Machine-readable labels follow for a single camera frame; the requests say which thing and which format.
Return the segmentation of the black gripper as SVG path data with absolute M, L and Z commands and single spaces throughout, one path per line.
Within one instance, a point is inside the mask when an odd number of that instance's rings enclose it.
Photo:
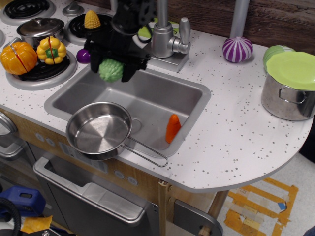
M 93 33 L 87 37 L 85 48 L 90 53 L 91 71 L 98 72 L 99 65 L 106 59 L 124 64 L 121 82 L 128 82 L 136 70 L 145 69 L 151 59 L 150 53 L 136 45 L 132 36 L 116 31 Z

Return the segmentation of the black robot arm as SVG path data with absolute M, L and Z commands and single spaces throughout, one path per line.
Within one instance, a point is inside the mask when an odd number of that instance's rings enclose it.
M 97 73 L 105 59 L 124 65 L 122 82 L 128 82 L 137 70 L 146 69 L 151 55 L 133 41 L 138 31 L 155 17 L 152 0 L 120 0 L 113 17 L 104 29 L 88 33 L 84 47 L 91 55 L 91 71 Z

